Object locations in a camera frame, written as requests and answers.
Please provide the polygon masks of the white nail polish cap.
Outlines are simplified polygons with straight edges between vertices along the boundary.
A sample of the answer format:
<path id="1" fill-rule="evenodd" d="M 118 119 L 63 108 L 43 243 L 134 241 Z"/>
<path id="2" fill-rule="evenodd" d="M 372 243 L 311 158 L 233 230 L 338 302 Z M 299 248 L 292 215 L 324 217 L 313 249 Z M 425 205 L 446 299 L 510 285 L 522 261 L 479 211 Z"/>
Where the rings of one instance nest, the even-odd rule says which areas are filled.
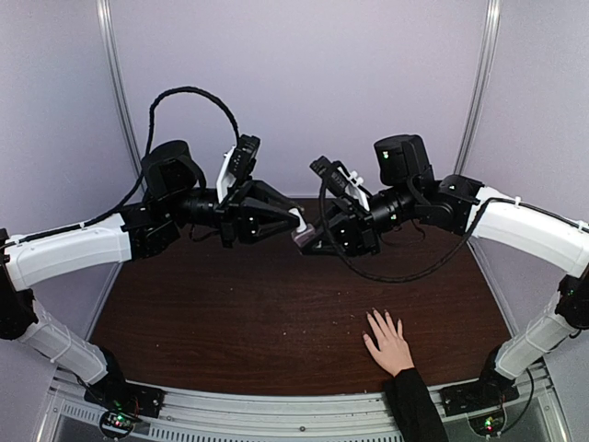
<path id="1" fill-rule="evenodd" d="M 289 213 L 297 218 L 298 225 L 295 229 L 295 232 L 297 234 L 303 233 L 307 229 L 307 224 L 301 210 L 294 207 L 289 210 Z"/>

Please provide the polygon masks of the purple nail polish bottle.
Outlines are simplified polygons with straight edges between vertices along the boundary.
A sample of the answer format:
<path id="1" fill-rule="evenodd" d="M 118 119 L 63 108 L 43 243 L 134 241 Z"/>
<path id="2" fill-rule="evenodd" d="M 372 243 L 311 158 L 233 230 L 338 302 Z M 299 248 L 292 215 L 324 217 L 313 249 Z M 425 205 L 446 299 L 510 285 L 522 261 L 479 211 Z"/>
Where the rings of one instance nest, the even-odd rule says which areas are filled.
<path id="1" fill-rule="evenodd" d="M 317 242 L 318 234 L 315 227 L 309 224 L 301 231 L 294 231 L 292 233 L 292 240 L 298 250 L 302 254 L 306 254 L 312 250 L 314 244 Z"/>

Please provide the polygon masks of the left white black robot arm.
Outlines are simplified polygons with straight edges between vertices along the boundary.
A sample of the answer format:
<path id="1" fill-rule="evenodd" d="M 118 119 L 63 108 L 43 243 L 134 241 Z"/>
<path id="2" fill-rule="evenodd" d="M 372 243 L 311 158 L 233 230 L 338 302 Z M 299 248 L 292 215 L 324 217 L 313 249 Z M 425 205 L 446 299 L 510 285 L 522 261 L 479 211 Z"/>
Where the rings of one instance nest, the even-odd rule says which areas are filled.
<path id="1" fill-rule="evenodd" d="M 63 366 L 113 409 L 132 401 L 132 388 L 105 352 L 56 320 L 32 288 L 45 280 L 102 264 L 159 255 L 186 226 L 203 226 L 224 247 L 253 244 L 283 232 L 302 231 L 301 208 L 251 172 L 260 140 L 243 135 L 210 188 L 186 142 L 166 142 L 142 160 L 146 193 L 100 221 L 27 236 L 1 233 L 1 337 L 24 343 Z"/>

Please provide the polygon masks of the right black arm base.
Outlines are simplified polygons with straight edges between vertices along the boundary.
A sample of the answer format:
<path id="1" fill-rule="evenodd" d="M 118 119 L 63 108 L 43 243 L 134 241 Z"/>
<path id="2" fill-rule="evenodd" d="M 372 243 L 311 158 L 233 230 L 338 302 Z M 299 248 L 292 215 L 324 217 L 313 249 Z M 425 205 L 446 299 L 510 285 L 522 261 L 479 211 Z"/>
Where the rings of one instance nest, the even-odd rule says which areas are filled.
<path id="1" fill-rule="evenodd" d="M 514 401 L 520 397 L 514 385 L 515 380 L 496 371 L 495 359 L 499 349 L 497 346 L 489 353 L 476 380 L 440 390 L 446 416 L 500 407 L 506 401 Z"/>

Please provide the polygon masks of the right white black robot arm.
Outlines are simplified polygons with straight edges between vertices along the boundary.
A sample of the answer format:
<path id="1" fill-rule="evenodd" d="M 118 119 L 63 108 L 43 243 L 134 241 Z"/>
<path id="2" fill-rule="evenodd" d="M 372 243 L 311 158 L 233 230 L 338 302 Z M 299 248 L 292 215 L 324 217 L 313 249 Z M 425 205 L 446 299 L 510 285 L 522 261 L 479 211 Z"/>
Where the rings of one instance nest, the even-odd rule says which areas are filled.
<path id="1" fill-rule="evenodd" d="M 452 251 L 431 267 L 408 276 L 362 271 L 353 257 L 380 251 L 380 237 L 417 221 L 461 237 L 502 243 L 561 268 L 565 275 L 544 313 L 525 331 L 493 350 L 472 386 L 472 399 L 493 405 L 524 371 L 565 338 L 588 327 L 588 226 L 462 175 L 437 180 L 422 138 L 389 136 L 374 144 L 385 189 L 370 194 L 355 171 L 326 157 L 310 168 L 321 180 L 319 219 L 302 222 L 293 234 L 304 254 L 335 255 L 363 278 L 389 284 L 421 279 L 445 265 Z"/>

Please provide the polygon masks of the black sleeved forearm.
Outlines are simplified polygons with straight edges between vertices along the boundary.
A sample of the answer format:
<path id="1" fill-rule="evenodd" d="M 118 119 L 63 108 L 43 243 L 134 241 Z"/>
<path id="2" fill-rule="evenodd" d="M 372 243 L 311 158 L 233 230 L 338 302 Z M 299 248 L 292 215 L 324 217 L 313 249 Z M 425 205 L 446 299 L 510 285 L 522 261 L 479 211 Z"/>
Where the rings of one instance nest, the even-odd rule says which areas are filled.
<path id="1" fill-rule="evenodd" d="M 442 419 L 416 368 L 401 370 L 384 383 L 387 405 L 405 441 L 448 442 Z"/>

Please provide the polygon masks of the person's bare hand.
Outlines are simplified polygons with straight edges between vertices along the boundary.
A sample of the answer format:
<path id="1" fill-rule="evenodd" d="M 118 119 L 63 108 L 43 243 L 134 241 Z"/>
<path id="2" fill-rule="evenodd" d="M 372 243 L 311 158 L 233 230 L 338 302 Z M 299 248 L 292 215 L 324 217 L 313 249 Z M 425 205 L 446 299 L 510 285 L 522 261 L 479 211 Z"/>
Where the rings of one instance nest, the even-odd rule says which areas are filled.
<path id="1" fill-rule="evenodd" d="M 403 336 L 403 324 L 395 323 L 390 314 L 373 308 L 366 313 L 370 333 L 363 331 L 364 345 L 374 361 L 390 376 L 415 367 L 410 347 Z"/>

